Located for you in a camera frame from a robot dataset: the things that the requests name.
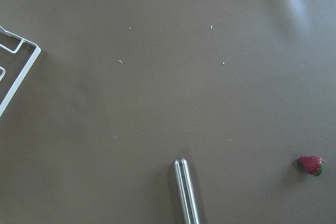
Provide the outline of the steel muddler black tip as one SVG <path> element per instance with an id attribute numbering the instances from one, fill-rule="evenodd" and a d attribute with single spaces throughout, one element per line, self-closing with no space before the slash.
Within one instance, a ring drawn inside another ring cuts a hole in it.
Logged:
<path id="1" fill-rule="evenodd" d="M 174 161 L 173 166 L 183 221 L 184 223 L 189 224 L 199 224 L 201 222 L 188 161 L 182 157 L 177 158 Z"/>

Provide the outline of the red strawberry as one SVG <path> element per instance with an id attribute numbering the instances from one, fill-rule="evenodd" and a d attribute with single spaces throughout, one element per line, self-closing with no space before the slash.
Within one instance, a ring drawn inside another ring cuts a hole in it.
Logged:
<path id="1" fill-rule="evenodd" d="M 303 169 L 312 176 L 320 176 L 324 170 L 325 162 L 319 156 L 301 156 L 299 162 Z"/>

